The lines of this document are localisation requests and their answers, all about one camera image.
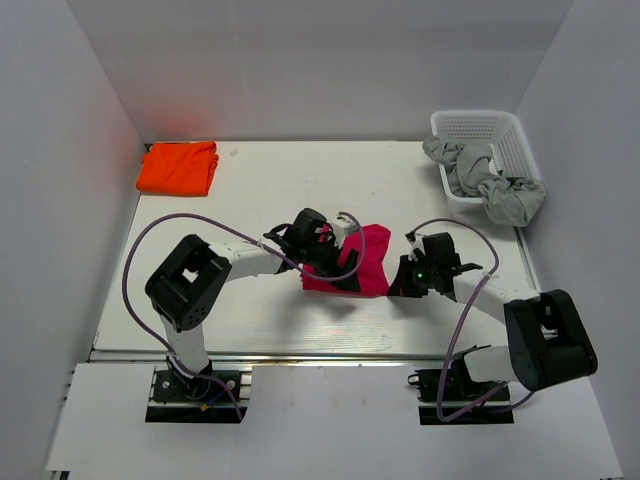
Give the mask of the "white plastic laundry basket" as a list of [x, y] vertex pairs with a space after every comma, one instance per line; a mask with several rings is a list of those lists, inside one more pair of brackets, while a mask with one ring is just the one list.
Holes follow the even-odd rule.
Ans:
[[490, 170], [507, 177], [540, 179], [529, 143], [517, 117], [494, 110], [446, 110], [431, 115], [433, 135], [488, 144]]

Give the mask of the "crimson red t-shirt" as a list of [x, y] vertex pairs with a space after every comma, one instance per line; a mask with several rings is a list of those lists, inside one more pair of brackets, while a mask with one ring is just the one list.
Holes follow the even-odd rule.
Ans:
[[355, 275], [345, 280], [348, 286], [353, 286], [354, 280], [358, 281], [359, 290], [344, 290], [329, 282], [318, 281], [301, 274], [303, 291], [315, 291], [327, 294], [355, 295], [360, 297], [375, 298], [386, 296], [389, 282], [384, 271], [384, 259], [388, 251], [391, 231], [379, 224], [370, 224], [363, 227], [365, 237], [365, 255], [362, 265]]

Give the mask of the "grey t-shirt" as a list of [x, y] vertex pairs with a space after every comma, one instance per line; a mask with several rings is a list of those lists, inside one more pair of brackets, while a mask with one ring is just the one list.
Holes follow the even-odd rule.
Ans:
[[497, 225], [527, 226], [545, 199], [541, 181], [493, 173], [487, 143], [436, 135], [428, 137], [422, 148], [444, 168], [451, 193], [480, 199], [488, 218]]

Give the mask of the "aluminium table edge rail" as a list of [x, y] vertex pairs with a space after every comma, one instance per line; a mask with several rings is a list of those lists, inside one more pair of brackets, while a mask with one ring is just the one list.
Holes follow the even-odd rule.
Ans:
[[[142, 350], [97, 350], [90, 355], [91, 362], [147, 362], [159, 363], [165, 360], [166, 353], [161, 351]], [[242, 352], [209, 352], [213, 362], [251, 363], [251, 364], [300, 364], [300, 363], [392, 363], [417, 364], [426, 362], [442, 362], [443, 355], [434, 354], [394, 354], [394, 353], [242, 353]]]

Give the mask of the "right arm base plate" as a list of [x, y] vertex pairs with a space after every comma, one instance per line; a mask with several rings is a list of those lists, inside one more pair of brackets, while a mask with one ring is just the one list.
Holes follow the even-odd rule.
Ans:
[[[514, 423], [511, 396], [503, 386], [491, 398], [451, 422], [442, 422], [437, 416], [436, 401], [440, 369], [415, 370], [407, 377], [407, 384], [418, 394], [418, 415], [421, 426], [507, 425]], [[474, 384], [462, 387], [454, 374], [449, 374], [444, 387], [442, 412], [451, 416], [457, 410], [485, 395], [496, 383]]]

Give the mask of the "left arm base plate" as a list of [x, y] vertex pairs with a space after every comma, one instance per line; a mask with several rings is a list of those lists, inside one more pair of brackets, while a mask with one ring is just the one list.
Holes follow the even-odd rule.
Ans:
[[195, 378], [187, 388], [168, 368], [156, 368], [145, 413], [148, 424], [240, 424], [229, 394], [216, 382]]

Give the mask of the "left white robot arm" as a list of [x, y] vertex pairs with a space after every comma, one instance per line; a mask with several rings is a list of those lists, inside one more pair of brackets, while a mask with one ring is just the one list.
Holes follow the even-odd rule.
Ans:
[[169, 345], [168, 365], [177, 387], [199, 399], [211, 387], [211, 362], [204, 346], [202, 323], [222, 288], [235, 280], [278, 275], [290, 270], [348, 293], [361, 291], [357, 271], [364, 253], [347, 250], [353, 234], [363, 236], [358, 221], [341, 212], [329, 220], [305, 208], [293, 222], [273, 227], [259, 239], [234, 233], [240, 243], [209, 244], [195, 234], [185, 236], [145, 285], [159, 314]]

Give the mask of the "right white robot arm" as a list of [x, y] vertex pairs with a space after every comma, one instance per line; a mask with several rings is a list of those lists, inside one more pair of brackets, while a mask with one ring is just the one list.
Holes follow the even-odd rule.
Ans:
[[564, 290], [538, 292], [513, 287], [475, 263], [464, 263], [448, 233], [407, 236], [388, 293], [422, 298], [436, 292], [504, 325], [502, 346], [455, 351], [445, 386], [472, 399], [498, 383], [521, 384], [531, 392], [589, 377], [598, 369], [595, 349], [577, 307]]

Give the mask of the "folded orange t-shirt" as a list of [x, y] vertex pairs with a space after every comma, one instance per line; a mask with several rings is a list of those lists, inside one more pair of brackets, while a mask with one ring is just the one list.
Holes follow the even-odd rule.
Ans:
[[136, 188], [146, 194], [206, 197], [218, 162], [213, 141], [156, 143], [141, 158]]

